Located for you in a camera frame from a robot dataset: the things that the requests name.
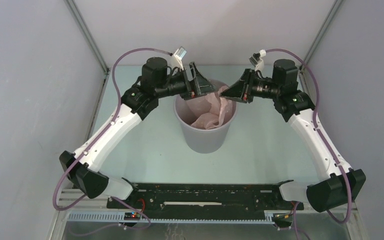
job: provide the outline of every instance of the metal frame bar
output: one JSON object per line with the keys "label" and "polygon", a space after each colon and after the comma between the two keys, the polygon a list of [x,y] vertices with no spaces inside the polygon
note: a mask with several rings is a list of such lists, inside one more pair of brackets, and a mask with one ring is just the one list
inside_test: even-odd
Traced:
{"label": "metal frame bar", "polygon": [[[332,4],[332,7],[330,8],[329,13],[324,19],[323,24],[318,30],[317,35],[315,36],[310,48],[308,49],[307,54],[304,57],[304,62],[307,65],[310,63],[310,60],[312,59],[314,53],[319,47],[320,42],[322,41],[323,37],[325,36],[326,32],[328,31],[329,27],[331,26],[332,22],[334,21],[335,17],[337,16],[344,2],[345,0],[335,0],[335,2]],[[307,74],[306,68],[303,65],[301,65],[299,78],[301,79],[302,90],[305,93],[307,93],[313,100],[315,100],[316,93],[313,91],[313,88],[309,87],[309,82],[308,82],[308,78],[306,77],[306,74]]]}
{"label": "metal frame bar", "polygon": [[[64,189],[59,198],[59,205],[68,205],[72,203],[75,199],[79,198],[83,193],[79,189]],[[71,210],[56,212],[54,216],[55,224],[51,227],[50,234],[48,235],[48,240],[61,240],[64,235],[64,230],[66,224],[68,222],[68,217],[71,213],[84,213],[84,212],[113,212],[117,213],[119,211],[123,211],[122,209],[108,209],[107,208],[107,196],[100,195],[94,199],[83,199],[77,205],[75,205]],[[341,205],[335,207],[331,210],[334,214],[344,214],[347,211],[346,205]],[[285,214],[289,211],[285,210],[266,210],[265,214]],[[318,213],[315,211],[310,204],[304,204],[304,210],[297,211],[297,214],[315,214]],[[367,239],[365,236],[364,230],[362,230],[362,225],[359,224],[361,222],[360,215],[357,211],[357,207],[355,203],[352,206],[352,214],[349,223],[347,223],[347,229],[349,235],[351,236],[351,240],[365,240]],[[256,224],[267,224],[265,222],[256,222]]]}
{"label": "metal frame bar", "polygon": [[332,7],[330,8],[329,13],[326,16],[326,19],[324,19],[323,24],[320,27],[320,30],[318,31],[314,41],[312,42],[307,54],[304,57],[304,62],[308,64],[311,60],[311,58],[314,55],[314,52],[318,48],[320,42],[322,41],[323,37],[325,36],[325,33],[327,32],[328,28],[331,26],[333,20],[335,19],[339,9],[341,8],[342,4],[345,2],[345,0],[336,0]]}
{"label": "metal frame bar", "polygon": [[92,37],[91,31],[89,31],[89,28],[86,25],[86,22],[83,19],[82,14],[80,13],[79,8],[75,3],[75,0],[64,0],[64,2],[66,3],[68,9],[70,10],[81,33],[86,39],[87,45],[89,45],[90,49],[93,52],[93,55],[95,56],[96,60],[99,62],[99,65],[102,68],[102,71],[104,72],[104,74],[107,74],[109,72],[109,68],[105,63],[104,57],[102,56],[94,38]]}
{"label": "metal frame bar", "polygon": [[[96,60],[99,62],[104,74],[105,78],[102,83],[102,87],[100,89],[99,98],[95,106],[95,111],[91,120],[90,129],[88,131],[87,137],[90,137],[90,135],[93,133],[93,129],[96,123],[96,116],[99,112],[102,98],[104,96],[105,88],[108,83],[109,79],[109,71],[107,64],[105,63],[105,60],[101,54],[101,52],[98,49],[98,46],[96,42],[94,41],[91,32],[89,31],[76,3],[75,0],[64,0],[67,4],[68,9],[70,10],[71,14],[73,15],[73,18],[75,19],[80,31],[82,32],[87,44],[89,45],[90,49],[92,50]],[[317,33],[317,36],[315,37],[313,43],[311,44],[310,49],[308,50],[304,61],[306,64],[308,64],[314,55],[314,52],[318,48],[321,40],[323,39],[325,33],[327,32],[329,26],[331,25],[333,19],[337,15],[340,7],[342,6],[343,2],[345,0],[336,0],[335,3],[332,5],[326,19],[324,20],[320,30]],[[309,92],[309,87],[307,86],[306,78],[305,78],[305,72],[304,67],[301,66],[301,72],[299,74],[299,79],[301,81],[302,88],[305,92]],[[59,204],[61,205],[68,205],[72,203],[75,199],[79,198],[83,193],[79,189],[64,189],[61,193]],[[94,199],[84,199],[80,201],[74,208],[73,211],[100,211],[100,212],[117,212],[118,209],[107,209],[107,197],[106,196],[98,196]],[[333,213],[343,213],[347,211],[347,207],[345,205],[336,207],[332,209]],[[67,218],[69,216],[71,211],[56,211],[55,215],[53,217],[53,224],[49,230],[48,233],[48,240],[61,240],[64,235],[65,226],[67,224]],[[278,214],[278,213],[284,213],[285,211],[266,211],[267,214]],[[298,211],[299,214],[311,214],[311,213],[317,213],[309,204],[304,204],[304,210]],[[357,207],[355,203],[353,204],[352,208],[352,214],[350,221],[346,224],[348,232],[350,234],[351,240],[365,240],[368,239],[366,235],[366,231],[362,225],[360,215],[357,211]]]}
{"label": "metal frame bar", "polygon": [[102,99],[104,98],[104,93],[105,93],[105,89],[107,88],[107,84],[108,84],[108,80],[110,79],[110,74],[109,72],[107,74],[105,74],[104,76],[104,79],[103,79],[103,82],[102,82],[102,85],[99,89],[99,96],[98,96],[98,99],[96,101],[96,104],[94,106],[94,111],[93,111],[93,116],[92,116],[92,119],[90,120],[90,128],[89,130],[87,131],[87,136],[86,136],[86,141],[92,137],[92,135],[94,134],[94,128],[95,128],[95,125],[97,123],[97,116],[98,116],[98,113],[99,113],[99,110],[101,108],[101,104],[102,104]]}

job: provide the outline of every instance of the red wire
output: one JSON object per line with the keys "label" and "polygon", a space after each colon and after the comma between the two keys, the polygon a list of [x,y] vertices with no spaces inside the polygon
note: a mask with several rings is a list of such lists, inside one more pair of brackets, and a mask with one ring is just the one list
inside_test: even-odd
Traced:
{"label": "red wire", "polygon": [[293,201],[291,201],[290,202],[291,204],[292,204],[292,206],[295,208],[295,203],[293,202]]}
{"label": "red wire", "polygon": [[142,211],[141,212],[143,213],[145,210],[145,201],[142,198],[139,198],[138,201],[142,202]]}

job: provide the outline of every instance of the black joint housing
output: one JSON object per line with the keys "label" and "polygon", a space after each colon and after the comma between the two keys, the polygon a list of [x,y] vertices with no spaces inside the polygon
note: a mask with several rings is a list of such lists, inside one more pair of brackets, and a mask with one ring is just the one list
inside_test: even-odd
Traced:
{"label": "black joint housing", "polygon": [[258,79],[254,78],[251,86],[251,96],[260,97],[263,99],[273,99],[280,95],[279,87],[268,80],[268,78]]}
{"label": "black joint housing", "polygon": [[151,57],[142,66],[140,85],[150,87],[153,90],[156,86],[164,85],[167,79],[167,60],[162,57]]}
{"label": "black joint housing", "polygon": [[282,114],[285,122],[288,122],[292,115],[300,114],[300,111],[306,109],[314,110],[314,103],[307,93],[297,90],[295,94],[282,95],[273,99],[274,108]]}
{"label": "black joint housing", "polygon": [[154,95],[156,97],[164,98],[168,96],[174,96],[183,94],[187,91],[185,82],[187,82],[187,76],[185,71],[177,72],[174,76],[169,76],[170,81],[167,85],[156,86],[154,88]]}
{"label": "black joint housing", "polygon": [[224,90],[220,94],[220,97],[244,104],[252,103],[254,96],[251,94],[251,88],[255,76],[256,73],[254,70],[251,68],[245,69],[240,79],[233,83],[228,89]]}
{"label": "black joint housing", "polygon": [[[66,171],[75,160],[75,156],[68,151],[64,151],[59,156],[59,162],[64,171]],[[75,164],[68,173],[67,178],[90,199],[94,199],[102,194],[107,188],[109,180],[107,176],[89,170],[87,166],[80,162]]]}
{"label": "black joint housing", "polygon": [[295,66],[295,62],[289,59],[276,60],[273,64],[273,74],[271,78],[274,83],[279,86],[296,83],[298,68]]}
{"label": "black joint housing", "polygon": [[131,108],[133,114],[137,113],[142,120],[158,107],[158,98],[146,91],[141,91],[139,87],[131,87],[125,91],[121,102]]}
{"label": "black joint housing", "polygon": [[[351,187],[351,199],[354,201],[366,181],[366,175],[363,170],[351,170],[346,174]],[[333,175],[315,185],[308,186],[308,202],[317,212],[336,208],[348,202],[347,188],[343,175]]]}
{"label": "black joint housing", "polygon": [[205,78],[200,71],[198,71],[195,62],[189,63],[190,72],[192,73],[192,80],[186,81],[187,92],[180,94],[184,100],[203,97],[207,94],[216,92],[219,88],[213,85],[207,78]]}

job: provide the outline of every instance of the pink fabric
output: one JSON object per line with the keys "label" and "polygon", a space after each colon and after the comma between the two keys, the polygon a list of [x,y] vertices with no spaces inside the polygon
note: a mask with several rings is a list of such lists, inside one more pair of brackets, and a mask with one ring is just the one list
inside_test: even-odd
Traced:
{"label": "pink fabric", "polygon": [[191,127],[197,129],[215,129],[232,118],[232,101],[219,97],[219,94],[227,88],[227,86],[222,86],[217,92],[210,93],[205,97],[198,97],[186,101],[190,110],[198,118],[190,125]]}

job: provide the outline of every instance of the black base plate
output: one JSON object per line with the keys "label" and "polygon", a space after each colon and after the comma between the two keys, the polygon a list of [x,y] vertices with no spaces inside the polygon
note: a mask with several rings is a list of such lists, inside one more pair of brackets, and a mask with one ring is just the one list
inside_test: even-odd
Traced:
{"label": "black base plate", "polygon": [[[161,184],[134,183],[136,189],[126,203],[141,209],[151,219],[179,220],[265,220],[265,210],[290,211],[278,184]],[[221,205],[166,205],[164,202],[213,202]],[[108,209],[125,209],[117,201],[107,201]]]}

